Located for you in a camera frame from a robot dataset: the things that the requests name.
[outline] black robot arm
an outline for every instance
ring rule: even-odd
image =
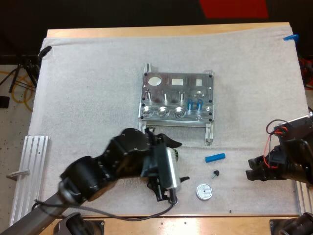
[[[154,135],[149,128],[145,133],[125,129],[111,139],[102,155],[85,156],[69,165],[61,174],[57,193],[45,204],[81,205],[111,189],[118,179],[148,177],[147,186],[157,201],[168,200],[174,205],[178,201],[176,188],[189,179],[180,178],[176,167],[178,152],[174,148],[180,146],[164,134]],[[39,205],[1,235],[37,235],[65,210]]]

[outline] circular hole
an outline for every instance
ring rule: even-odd
[[[157,86],[161,83],[161,78],[159,77],[152,77],[149,79],[148,83],[151,85],[151,86]]]

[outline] metal plate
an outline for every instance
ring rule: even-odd
[[[29,213],[34,200],[40,199],[48,140],[48,136],[25,137],[18,171],[20,174],[16,174],[10,225]]]
[[[139,129],[144,131],[147,125],[205,127],[204,143],[211,145],[214,122],[213,72],[151,72],[151,67],[151,64],[145,64]]]
[[[197,187],[197,196],[201,200],[209,200],[213,195],[213,190],[210,185],[201,184]]]

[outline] floor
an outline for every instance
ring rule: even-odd
[[[15,65],[0,65],[0,81],[5,77],[1,71],[10,72],[15,67]],[[19,73],[20,76],[25,74],[25,70]],[[16,103],[8,92],[12,79],[13,77],[10,77],[0,86],[0,95],[10,97],[9,108],[0,108],[0,232],[9,225],[15,190],[15,181],[7,179],[6,175],[19,169],[24,137],[27,135],[31,118],[31,112],[24,103]],[[17,101],[23,101],[23,92],[24,88],[18,86],[15,88]],[[28,101],[30,107],[33,99],[34,95]]]

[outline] hole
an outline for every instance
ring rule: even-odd
[[[184,85],[184,80],[182,80],[181,78],[173,78],[172,79],[172,85],[173,86],[182,86],[182,85]]]
[[[159,77],[152,77],[149,79],[148,83],[151,85],[151,86],[157,86],[161,83],[161,78]]]
[[[202,79],[196,80],[196,86],[202,86]]]

